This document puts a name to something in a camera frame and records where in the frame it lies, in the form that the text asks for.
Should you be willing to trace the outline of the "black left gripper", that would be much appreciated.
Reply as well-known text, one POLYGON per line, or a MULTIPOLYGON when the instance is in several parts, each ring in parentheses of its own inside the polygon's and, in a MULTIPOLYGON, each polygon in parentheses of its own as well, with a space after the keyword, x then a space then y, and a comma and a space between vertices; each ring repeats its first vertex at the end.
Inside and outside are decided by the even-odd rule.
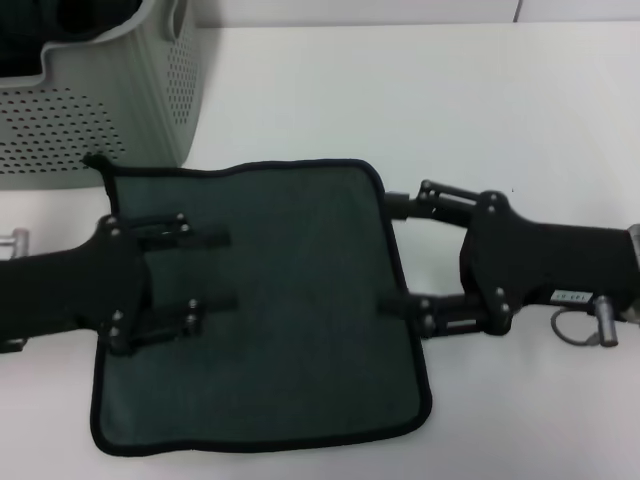
POLYGON ((1 352, 35 337, 92 330, 116 354, 198 336, 210 314, 238 308, 236 295, 190 298, 142 310, 149 274, 143 251, 229 247, 226 227, 194 226, 183 213, 101 218, 84 244, 1 263, 1 352))

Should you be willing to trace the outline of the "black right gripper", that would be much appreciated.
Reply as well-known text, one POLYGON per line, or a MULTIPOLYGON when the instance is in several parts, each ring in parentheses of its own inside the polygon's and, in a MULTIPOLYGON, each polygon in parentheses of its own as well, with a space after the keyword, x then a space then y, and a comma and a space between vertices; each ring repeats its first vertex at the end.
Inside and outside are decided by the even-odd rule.
POLYGON ((379 312, 404 320, 421 339, 471 333, 502 336, 529 305, 593 309, 610 299, 615 317, 632 305, 632 237, 626 230, 538 223, 500 192, 481 194, 423 180, 418 194, 386 192, 393 220, 468 226, 460 253, 463 287, 473 294, 394 294, 379 312))

